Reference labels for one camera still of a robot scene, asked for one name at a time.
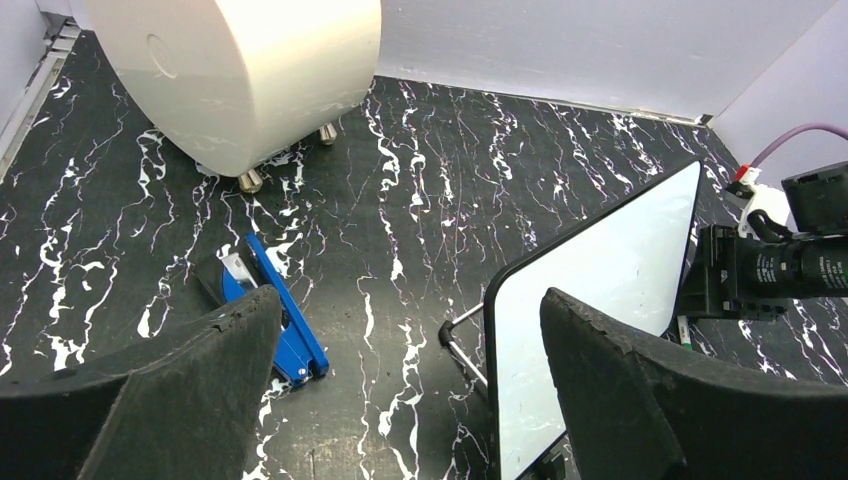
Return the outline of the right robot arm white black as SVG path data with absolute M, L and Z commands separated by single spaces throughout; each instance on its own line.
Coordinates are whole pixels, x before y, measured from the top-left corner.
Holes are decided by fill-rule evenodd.
M 736 226 L 700 229 L 675 313 L 691 320 L 773 321 L 790 301 L 847 295 L 847 165 L 786 178 L 781 195 L 798 229 L 755 202 Z

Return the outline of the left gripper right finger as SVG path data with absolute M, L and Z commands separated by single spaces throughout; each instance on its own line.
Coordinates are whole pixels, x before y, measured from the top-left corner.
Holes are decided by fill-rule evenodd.
M 584 479 L 843 479 L 847 390 L 711 358 L 551 288 L 540 326 Z

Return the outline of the small white whiteboard black frame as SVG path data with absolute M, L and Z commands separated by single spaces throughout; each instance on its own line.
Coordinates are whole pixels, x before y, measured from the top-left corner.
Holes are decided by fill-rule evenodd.
M 491 479 L 517 479 L 565 434 L 540 323 L 559 289 L 654 336 L 672 322 L 703 163 L 672 168 L 500 269 L 482 314 Z

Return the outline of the white cylindrical drum container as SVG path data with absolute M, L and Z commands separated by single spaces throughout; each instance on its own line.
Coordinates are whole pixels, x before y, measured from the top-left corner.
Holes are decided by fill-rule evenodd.
M 246 192 L 257 167 L 364 99 L 381 43 L 379 0 L 89 1 L 125 90 L 181 151 Z

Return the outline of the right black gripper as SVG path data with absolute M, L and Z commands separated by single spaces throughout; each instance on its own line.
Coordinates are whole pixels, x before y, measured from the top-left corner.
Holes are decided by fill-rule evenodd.
M 678 289 L 675 314 L 690 320 L 775 321 L 786 314 L 786 299 L 766 298 L 743 278 L 751 270 L 743 256 L 756 242 L 728 226 L 699 229 L 692 263 Z

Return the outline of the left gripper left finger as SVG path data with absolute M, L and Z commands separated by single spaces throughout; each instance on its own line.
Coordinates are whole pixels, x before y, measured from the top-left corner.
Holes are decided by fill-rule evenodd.
M 270 286 L 154 338 L 1 387 L 5 479 L 238 479 L 281 333 Z

